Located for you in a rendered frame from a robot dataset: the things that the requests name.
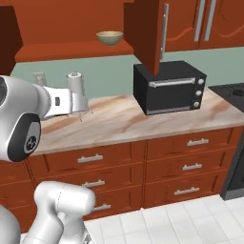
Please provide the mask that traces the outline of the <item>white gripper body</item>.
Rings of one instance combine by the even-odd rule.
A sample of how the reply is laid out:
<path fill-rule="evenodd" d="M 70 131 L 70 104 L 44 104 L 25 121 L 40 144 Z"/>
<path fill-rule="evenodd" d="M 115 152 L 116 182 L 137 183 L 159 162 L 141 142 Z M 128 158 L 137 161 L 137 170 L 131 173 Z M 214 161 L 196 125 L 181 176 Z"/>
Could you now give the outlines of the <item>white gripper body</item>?
<path fill-rule="evenodd" d="M 89 107 L 88 99 L 79 93 L 71 94 L 71 103 L 73 112 L 85 112 Z"/>

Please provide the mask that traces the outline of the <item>beige green bowl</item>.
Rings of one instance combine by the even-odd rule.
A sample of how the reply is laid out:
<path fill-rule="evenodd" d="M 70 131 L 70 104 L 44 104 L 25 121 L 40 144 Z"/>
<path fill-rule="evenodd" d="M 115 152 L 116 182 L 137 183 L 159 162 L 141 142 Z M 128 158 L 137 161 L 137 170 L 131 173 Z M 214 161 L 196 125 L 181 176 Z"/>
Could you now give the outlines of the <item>beige green bowl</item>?
<path fill-rule="evenodd" d="M 98 40 L 106 46 L 114 46 L 119 43 L 123 38 L 122 31 L 108 30 L 100 31 L 96 34 Z"/>

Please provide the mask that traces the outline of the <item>small grey shaker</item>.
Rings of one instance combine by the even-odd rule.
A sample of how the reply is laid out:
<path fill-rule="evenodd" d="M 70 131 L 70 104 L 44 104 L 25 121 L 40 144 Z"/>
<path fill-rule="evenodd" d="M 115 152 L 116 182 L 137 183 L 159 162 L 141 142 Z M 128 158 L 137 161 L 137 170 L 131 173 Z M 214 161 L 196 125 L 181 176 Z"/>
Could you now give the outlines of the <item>small grey shaker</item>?
<path fill-rule="evenodd" d="M 46 86 L 47 82 L 46 82 L 46 76 L 43 72 L 35 72 L 33 74 L 35 81 L 38 85 L 40 86 Z"/>

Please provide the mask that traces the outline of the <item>orange cupboard shelf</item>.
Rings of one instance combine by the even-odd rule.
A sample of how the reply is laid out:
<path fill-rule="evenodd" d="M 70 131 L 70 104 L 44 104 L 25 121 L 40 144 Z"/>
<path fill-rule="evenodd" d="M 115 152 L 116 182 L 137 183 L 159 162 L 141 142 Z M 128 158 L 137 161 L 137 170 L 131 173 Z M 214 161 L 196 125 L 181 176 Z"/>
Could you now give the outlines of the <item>orange cupboard shelf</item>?
<path fill-rule="evenodd" d="M 23 46 L 15 54 L 15 61 L 38 62 L 127 54 L 133 54 L 133 48 L 125 40 L 115 46 L 106 46 L 99 41 L 36 44 Z"/>

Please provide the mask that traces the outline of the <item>orange drawer front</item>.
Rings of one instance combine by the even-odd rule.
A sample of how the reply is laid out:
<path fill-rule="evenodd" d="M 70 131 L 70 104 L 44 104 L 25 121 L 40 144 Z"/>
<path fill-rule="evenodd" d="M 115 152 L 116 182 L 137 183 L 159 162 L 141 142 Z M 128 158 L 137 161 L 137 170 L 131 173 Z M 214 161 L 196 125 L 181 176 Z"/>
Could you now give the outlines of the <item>orange drawer front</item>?
<path fill-rule="evenodd" d="M 145 185 L 145 201 L 143 207 L 150 208 L 220 193 L 226 174 L 227 171 L 223 170 L 147 183 Z M 199 187 L 200 191 L 181 195 L 173 194 L 177 189 L 185 190 L 190 187 Z"/>
<path fill-rule="evenodd" d="M 153 160 L 178 153 L 198 152 L 232 146 L 236 144 L 238 136 L 238 128 L 228 128 L 152 139 L 148 141 L 147 159 Z M 207 138 L 210 141 L 204 145 L 187 146 L 189 140 L 199 140 L 201 138 Z"/>
<path fill-rule="evenodd" d="M 122 165 L 116 167 L 108 167 L 93 171 L 60 173 L 58 175 L 46 176 L 37 179 L 41 181 L 60 181 L 82 186 L 85 182 L 95 182 L 99 179 L 105 180 L 106 184 L 102 186 L 89 188 L 93 191 L 107 191 L 133 185 L 140 185 L 143 182 L 142 163 L 134 163 L 131 165 Z"/>
<path fill-rule="evenodd" d="M 12 209 L 33 202 L 34 187 L 30 181 L 0 185 L 0 204 Z"/>
<path fill-rule="evenodd" d="M 146 182 L 153 183 L 173 177 L 228 169 L 234 158 L 235 147 L 166 157 L 147 162 Z M 184 165 L 202 164 L 201 169 L 182 171 Z"/>
<path fill-rule="evenodd" d="M 0 184 L 30 180 L 30 173 L 24 161 L 17 163 L 0 161 Z"/>
<path fill-rule="evenodd" d="M 144 159 L 145 142 L 130 142 L 95 148 L 80 149 L 66 152 L 55 152 L 31 156 L 28 166 L 35 178 L 53 176 L 59 173 L 96 170 L 105 167 L 120 166 L 142 162 Z M 103 160 L 78 163 L 81 156 L 102 154 Z"/>
<path fill-rule="evenodd" d="M 120 188 L 118 190 L 96 192 L 95 207 L 110 204 L 107 210 L 92 212 L 84 217 L 85 220 L 122 214 L 139 210 L 142 207 L 142 186 Z"/>

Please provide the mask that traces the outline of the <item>black toaster oven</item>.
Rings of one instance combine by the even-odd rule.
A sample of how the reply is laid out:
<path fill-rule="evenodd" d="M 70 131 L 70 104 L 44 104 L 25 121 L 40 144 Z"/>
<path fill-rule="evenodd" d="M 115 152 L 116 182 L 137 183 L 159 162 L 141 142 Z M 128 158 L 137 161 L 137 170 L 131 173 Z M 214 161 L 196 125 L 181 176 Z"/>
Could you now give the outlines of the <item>black toaster oven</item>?
<path fill-rule="evenodd" d="M 133 96 L 146 115 L 198 110 L 207 75 L 185 61 L 161 62 L 158 75 L 133 66 Z"/>

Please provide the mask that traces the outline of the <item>dark orange cupboard door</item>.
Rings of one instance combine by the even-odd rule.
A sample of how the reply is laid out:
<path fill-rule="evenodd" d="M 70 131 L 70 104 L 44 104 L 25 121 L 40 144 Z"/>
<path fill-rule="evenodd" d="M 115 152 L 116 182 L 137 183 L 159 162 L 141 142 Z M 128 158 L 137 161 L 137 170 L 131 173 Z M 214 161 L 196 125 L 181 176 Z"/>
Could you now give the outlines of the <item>dark orange cupboard door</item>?
<path fill-rule="evenodd" d="M 23 42 L 12 6 L 0 6 L 0 74 L 10 75 Z"/>

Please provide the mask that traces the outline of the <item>orange open cupboard door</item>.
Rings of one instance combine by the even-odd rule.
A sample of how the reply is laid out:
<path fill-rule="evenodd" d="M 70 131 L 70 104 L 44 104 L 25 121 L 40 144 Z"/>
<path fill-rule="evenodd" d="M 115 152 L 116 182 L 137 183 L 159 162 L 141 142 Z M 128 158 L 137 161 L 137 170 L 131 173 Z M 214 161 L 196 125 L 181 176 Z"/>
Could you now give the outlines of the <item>orange open cupboard door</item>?
<path fill-rule="evenodd" d="M 137 59 L 154 75 L 159 72 L 166 0 L 135 0 L 135 46 Z"/>

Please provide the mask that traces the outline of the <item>orange arched cupboard door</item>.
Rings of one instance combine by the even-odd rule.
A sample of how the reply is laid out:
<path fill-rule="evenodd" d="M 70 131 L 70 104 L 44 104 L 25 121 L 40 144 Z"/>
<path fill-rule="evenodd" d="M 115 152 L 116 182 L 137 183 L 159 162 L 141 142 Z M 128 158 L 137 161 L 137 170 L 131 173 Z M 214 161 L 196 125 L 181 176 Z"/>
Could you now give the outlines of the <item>orange arched cupboard door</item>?
<path fill-rule="evenodd" d="M 206 0 L 199 48 L 244 47 L 244 0 L 216 0 L 210 40 L 205 42 L 211 0 Z"/>
<path fill-rule="evenodd" d="M 200 0 L 167 0 L 169 15 L 166 51 L 191 51 L 196 47 L 194 34 Z"/>

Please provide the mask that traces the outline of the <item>black hob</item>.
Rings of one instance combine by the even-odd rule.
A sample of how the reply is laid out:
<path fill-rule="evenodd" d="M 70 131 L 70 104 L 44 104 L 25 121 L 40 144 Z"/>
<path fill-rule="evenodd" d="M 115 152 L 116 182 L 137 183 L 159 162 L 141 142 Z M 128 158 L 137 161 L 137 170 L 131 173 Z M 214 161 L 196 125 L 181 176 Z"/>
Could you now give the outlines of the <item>black hob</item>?
<path fill-rule="evenodd" d="M 244 83 L 210 86 L 209 89 L 244 112 Z"/>

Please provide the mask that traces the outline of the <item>dark grey oven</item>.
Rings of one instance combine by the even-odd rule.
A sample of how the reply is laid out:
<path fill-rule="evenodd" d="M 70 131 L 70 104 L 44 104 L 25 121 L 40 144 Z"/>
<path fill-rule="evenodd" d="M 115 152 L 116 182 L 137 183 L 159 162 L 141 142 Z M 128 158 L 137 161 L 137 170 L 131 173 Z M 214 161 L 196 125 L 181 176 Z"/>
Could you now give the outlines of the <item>dark grey oven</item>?
<path fill-rule="evenodd" d="M 244 196 L 244 130 L 242 131 L 220 196 L 224 200 Z"/>

